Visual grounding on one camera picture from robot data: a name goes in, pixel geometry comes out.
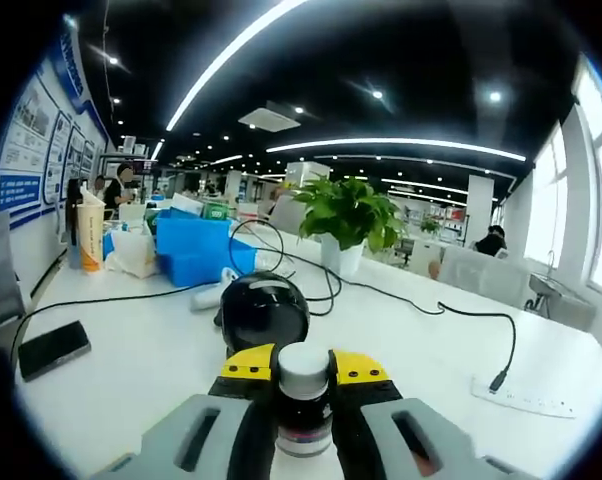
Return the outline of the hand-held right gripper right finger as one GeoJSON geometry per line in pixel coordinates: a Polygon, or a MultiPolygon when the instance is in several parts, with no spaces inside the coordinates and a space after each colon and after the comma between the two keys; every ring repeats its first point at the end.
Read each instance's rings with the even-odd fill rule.
{"type": "Polygon", "coordinates": [[[329,352],[332,433],[347,479],[479,479],[469,436],[418,399],[404,398],[371,357],[329,352]]]}

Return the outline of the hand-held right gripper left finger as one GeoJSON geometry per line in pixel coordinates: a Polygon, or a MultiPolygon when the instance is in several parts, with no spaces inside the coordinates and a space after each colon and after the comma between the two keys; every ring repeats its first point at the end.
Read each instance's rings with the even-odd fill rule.
{"type": "Polygon", "coordinates": [[[226,360],[207,394],[142,438],[142,479],[268,479],[274,456],[273,344],[226,360]]]}

